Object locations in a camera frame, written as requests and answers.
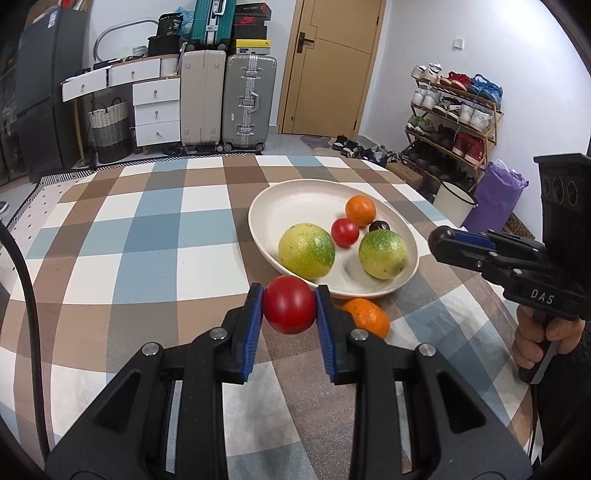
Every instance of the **hand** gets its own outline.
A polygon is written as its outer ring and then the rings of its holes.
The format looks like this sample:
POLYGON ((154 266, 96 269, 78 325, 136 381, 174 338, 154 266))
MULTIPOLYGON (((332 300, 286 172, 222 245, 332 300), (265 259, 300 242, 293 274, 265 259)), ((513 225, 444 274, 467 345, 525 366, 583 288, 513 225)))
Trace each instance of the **hand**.
POLYGON ((527 369, 542 360, 544 352, 538 343, 544 340, 544 336, 552 342, 559 340, 558 353, 564 355, 576 348, 585 329, 585 322, 581 319, 571 321, 555 318, 544 331, 544 327, 534 320, 534 309, 523 305, 517 307, 517 321, 511 351, 517 365, 527 369))

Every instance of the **yellow-green fruit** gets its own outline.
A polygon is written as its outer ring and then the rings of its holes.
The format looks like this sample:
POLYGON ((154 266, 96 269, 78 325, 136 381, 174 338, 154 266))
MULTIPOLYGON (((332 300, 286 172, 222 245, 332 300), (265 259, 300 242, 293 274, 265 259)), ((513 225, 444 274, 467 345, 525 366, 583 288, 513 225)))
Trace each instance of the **yellow-green fruit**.
POLYGON ((407 248, 397 233, 374 230, 361 240, 359 260, 369 275, 380 280, 389 280, 404 270, 407 248))
POLYGON ((306 280, 324 277, 335 263, 335 244, 318 225, 298 223, 279 240, 279 263, 306 280))

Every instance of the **wooden door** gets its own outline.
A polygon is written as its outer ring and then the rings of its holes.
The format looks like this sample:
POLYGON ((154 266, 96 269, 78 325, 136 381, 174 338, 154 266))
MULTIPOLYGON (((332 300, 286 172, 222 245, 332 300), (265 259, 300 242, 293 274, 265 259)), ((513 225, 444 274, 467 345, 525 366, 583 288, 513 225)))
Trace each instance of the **wooden door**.
POLYGON ((304 0, 283 133, 354 135, 381 8, 382 0, 304 0))

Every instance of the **purple bag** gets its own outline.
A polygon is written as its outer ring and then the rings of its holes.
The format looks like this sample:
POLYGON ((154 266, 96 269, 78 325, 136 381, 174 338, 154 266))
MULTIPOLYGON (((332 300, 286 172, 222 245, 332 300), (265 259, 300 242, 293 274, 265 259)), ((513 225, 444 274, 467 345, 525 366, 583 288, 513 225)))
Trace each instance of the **purple bag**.
POLYGON ((529 184, 520 173, 508 170, 502 160, 490 162, 476 187, 478 206, 468 214, 463 226, 476 233, 500 231, 529 184))

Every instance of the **dark purple fruit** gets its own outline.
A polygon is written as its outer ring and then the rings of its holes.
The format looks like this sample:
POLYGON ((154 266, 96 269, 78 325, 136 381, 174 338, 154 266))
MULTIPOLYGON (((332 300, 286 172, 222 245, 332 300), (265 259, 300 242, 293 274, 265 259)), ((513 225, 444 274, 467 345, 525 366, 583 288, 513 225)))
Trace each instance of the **dark purple fruit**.
POLYGON ((373 232, 374 230, 390 230, 390 226, 383 220, 376 220, 369 226, 370 232, 373 232))

